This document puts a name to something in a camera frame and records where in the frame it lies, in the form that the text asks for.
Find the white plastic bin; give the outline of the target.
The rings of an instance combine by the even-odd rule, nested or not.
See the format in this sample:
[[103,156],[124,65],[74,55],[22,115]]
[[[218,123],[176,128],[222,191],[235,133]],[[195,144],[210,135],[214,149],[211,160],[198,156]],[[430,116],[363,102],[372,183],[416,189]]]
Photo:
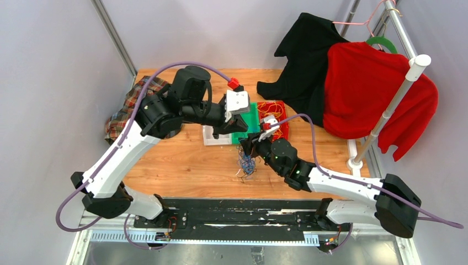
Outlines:
[[203,125],[202,136],[204,146],[220,146],[220,145],[231,145],[232,139],[231,134],[219,135],[218,138],[213,136],[214,130],[212,126]]

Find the green hanger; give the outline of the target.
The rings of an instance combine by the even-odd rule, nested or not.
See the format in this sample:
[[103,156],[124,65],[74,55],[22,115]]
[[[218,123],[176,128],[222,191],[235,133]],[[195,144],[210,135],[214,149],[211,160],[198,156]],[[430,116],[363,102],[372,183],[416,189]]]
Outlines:
[[373,36],[371,38],[368,38],[368,40],[366,41],[366,43],[368,45],[381,45],[381,46],[384,46],[386,47],[390,53],[392,54],[398,54],[398,51],[395,47],[395,45],[387,38],[383,37],[383,36]]

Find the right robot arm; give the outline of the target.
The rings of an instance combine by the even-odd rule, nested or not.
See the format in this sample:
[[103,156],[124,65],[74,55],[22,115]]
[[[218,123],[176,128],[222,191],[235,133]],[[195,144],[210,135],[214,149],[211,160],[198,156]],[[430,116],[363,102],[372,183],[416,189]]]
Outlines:
[[340,197],[321,201],[315,215],[320,229],[346,223],[372,224],[398,237],[413,237],[418,213],[404,201],[417,207],[422,202],[399,176],[357,178],[324,169],[298,158],[297,149],[286,139],[262,140],[259,134],[249,134],[240,144],[247,156],[261,157],[290,188]]

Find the white clothes rack pole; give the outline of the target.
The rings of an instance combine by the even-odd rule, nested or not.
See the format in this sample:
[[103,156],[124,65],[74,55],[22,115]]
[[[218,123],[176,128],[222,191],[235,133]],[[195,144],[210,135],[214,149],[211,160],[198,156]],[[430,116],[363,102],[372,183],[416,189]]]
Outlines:
[[357,152],[355,156],[352,156],[348,160],[348,165],[351,169],[361,169],[361,162],[365,157],[365,153],[371,148],[371,145],[377,140],[380,132],[392,117],[398,105],[401,103],[407,92],[413,86],[413,84],[421,77],[424,70],[431,64],[432,58],[429,55],[421,54],[409,60],[409,70],[405,75],[405,79],[397,90],[396,94],[392,98],[387,108],[382,112],[382,115],[369,136],[361,147],[361,150]]

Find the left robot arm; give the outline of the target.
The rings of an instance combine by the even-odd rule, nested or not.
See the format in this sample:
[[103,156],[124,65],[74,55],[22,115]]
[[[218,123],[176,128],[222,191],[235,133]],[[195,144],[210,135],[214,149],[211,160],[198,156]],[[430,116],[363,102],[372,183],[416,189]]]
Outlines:
[[123,180],[136,162],[154,145],[183,124],[210,126],[213,136],[245,132],[243,113],[250,110],[250,98],[235,78],[218,103],[212,99],[212,67],[195,62],[178,64],[173,82],[148,95],[143,89],[122,133],[98,162],[85,172],[72,175],[72,183],[84,194],[86,211],[112,219],[134,214],[148,219],[156,228],[165,227],[168,211],[162,199],[127,187]]

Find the red t-shirt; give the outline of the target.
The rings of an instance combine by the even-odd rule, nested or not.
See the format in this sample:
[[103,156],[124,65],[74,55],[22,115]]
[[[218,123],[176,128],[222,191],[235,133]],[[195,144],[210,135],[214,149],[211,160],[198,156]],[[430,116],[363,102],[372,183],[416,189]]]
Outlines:
[[[327,56],[325,130],[343,139],[368,136],[405,80],[408,60],[365,42],[334,44]],[[379,133],[381,152],[394,145],[393,159],[400,160],[423,134],[437,105],[436,85],[421,75]]]

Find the black t-shirt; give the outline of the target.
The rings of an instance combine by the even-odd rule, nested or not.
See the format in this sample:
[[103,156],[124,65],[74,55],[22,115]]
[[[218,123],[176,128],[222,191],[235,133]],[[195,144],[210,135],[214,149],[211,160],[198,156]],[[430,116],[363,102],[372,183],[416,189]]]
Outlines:
[[277,47],[274,56],[287,63],[277,81],[257,83],[257,93],[266,100],[281,100],[296,113],[308,115],[322,127],[325,112],[325,79],[328,51],[347,43],[332,21],[301,13]]

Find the pink hanger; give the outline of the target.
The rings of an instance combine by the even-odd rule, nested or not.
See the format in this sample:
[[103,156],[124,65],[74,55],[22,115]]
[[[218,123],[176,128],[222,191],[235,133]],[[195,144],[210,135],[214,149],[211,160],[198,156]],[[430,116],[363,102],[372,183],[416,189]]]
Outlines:
[[[363,26],[363,27],[366,27],[367,31],[369,32],[369,36],[370,37],[375,37],[375,36],[378,36],[380,35],[380,32],[379,32],[379,29],[380,29],[380,26],[383,27],[383,31],[382,31],[382,34],[384,35],[384,31],[385,31],[385,28],[386,28],[386,19],[389,18],[390,20],[391,19],[391,16],[392,15],[396,15],[398,18],[402,18],[403,15],[401,14],[401,12],[396,8],[397,7],[397,2],[398,1],[379,1],[374,10],[370,13],[369,17],[363,21],[363,22],[354,22],[353,19],[355,17],[355,14],[357,13],[358,11],[358,8],[359,8],[359,5],[360,5],[360,1],[359,0],[356,0],[353,2],[353,4],[351,5],[351,8],[350,8],[350,11],[348,12],[348,15],[346,17],[346,20],[344,22],[333,22],[333,24],[335,25],[341,25],[342,28],[341,28],[341,32],[340,32],[340,35],[342,37],[345,37],[347,32],[348,32],[348,29],[349,27],[351,26],[354,26],[354,27],[357,27],[357,26]],[[379,19],[377,20],[376,24],[375,24],[375,28],[372,29],[370,27],[370,24],[371,22],[374,20],[374,17],[376,16],[377,12],[378,11],[381,11],[381,14],[379,16]]]

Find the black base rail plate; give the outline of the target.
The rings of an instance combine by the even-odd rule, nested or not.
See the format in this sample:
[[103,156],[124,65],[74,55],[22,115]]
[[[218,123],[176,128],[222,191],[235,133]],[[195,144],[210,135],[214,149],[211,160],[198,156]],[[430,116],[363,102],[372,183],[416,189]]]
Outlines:
[[344,235],[349,225],[325,220],[320,200],[165,199],[165,209],[153,220],[129,219],[133,241],[158,239],[202,243],[316,245],[312,234]]

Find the red plastic bin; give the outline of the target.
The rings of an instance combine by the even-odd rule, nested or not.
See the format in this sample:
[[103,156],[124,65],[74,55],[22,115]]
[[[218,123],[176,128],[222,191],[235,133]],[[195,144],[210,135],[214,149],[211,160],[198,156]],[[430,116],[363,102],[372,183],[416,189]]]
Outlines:
[[[266,116],[274,115],[277,121],[283,121],[287,118],[285,104],[282,101],[265,101],[258,102],[257,109],[259,119],[263,119]],[[284,138],[289,139],[289,124],[283,123],[280,125],[280,129],[273,134],[273,140]]]

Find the green plastic bin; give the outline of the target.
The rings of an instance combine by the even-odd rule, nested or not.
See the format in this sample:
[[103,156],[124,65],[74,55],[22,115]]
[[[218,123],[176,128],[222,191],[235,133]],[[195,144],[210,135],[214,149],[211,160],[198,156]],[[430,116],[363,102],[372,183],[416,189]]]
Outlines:
[[260,121],[257,109],[257,103],[251,103],[251,110],[248,113],[241,114],[241,117],[248,125],[246,132],[234,132],[231,134],[231,144],[238,145],[240,140],[248,138],[248,134],[260,132]]

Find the plaid shirt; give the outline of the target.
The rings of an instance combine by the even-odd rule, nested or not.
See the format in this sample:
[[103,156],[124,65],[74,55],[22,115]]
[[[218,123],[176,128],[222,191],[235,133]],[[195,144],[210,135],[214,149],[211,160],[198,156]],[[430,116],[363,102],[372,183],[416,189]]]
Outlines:
[[118,136],[123,132],[127,121],[130,119],[137,99],[143,86],[150,79],[150,76],[144,76],[127,92],[123,107],[114,113],[105,123],[105,137],[104,140],[112,145]]

